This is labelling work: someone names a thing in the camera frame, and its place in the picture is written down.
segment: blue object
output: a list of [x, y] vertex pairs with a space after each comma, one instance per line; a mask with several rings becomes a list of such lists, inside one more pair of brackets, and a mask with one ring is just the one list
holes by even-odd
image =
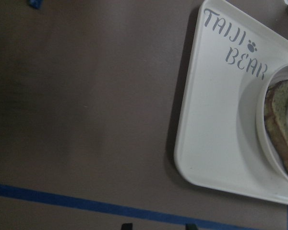
[[42, 5], [42, 1], [43, 0], [28, 0], [28, 4], [35, 9], [39, 9]]
[[31, 189], [18, 188], [9, 185], [0, 184], [0, 196], [32, 201], [42, 204], [70, 207], [81, 210], [107, 213], [131, 218], [139, 218], [164, 222], [169, 224], [186, 225], [194, 223], [198, 228], [218, 229], [218, 230], [258, 230], [253, 228], [238, 227], [229, 224], [218, 223], [209, 220], [196, 219], [191, 217], [178, 216], [174, 214], [155, 212], [134, 207], [120, 206], [115, 204], [104, 203], [100, 201], [81, 199], [71, 196], [45, 193]]

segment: white tray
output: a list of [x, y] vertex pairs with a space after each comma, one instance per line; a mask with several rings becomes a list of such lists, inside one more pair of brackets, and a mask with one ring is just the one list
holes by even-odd
[[288, 40], [224, 0], [202, 4], [175, 146], [186, 180], [288, 204], [288, 180], [266, 159], [255, 126], [262, 86], [287, 63]]

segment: paw print logo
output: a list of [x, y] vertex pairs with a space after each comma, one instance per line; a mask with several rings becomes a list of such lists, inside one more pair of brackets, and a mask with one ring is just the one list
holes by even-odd
[[254, 42], [252, 42], [251, 40], [249, 40], [249, 43], [248, 43], [248, 49], [249, 51], [251, 51], [252, 53], [254, 51], [257, 51], [257, 48], [255, 48], [256, 44]]

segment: brown table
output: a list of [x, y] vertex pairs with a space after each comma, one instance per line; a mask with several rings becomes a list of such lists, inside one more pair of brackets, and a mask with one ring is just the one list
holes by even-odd
[[[287, 206], [191, 185], [174, 166], [202, 2], [0, 1], [0, 188], [20, 194], [0, 192], [0, 230], [184, 229], [154, 212], [287, 230]], [[288, 39], [283, 0], [229, 2]]]

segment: sandwich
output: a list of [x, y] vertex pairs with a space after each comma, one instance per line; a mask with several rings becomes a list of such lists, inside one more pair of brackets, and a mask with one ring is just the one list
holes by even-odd
[[288, 80], [269, 86], [264, 102], [264, 125], [288, 174]]

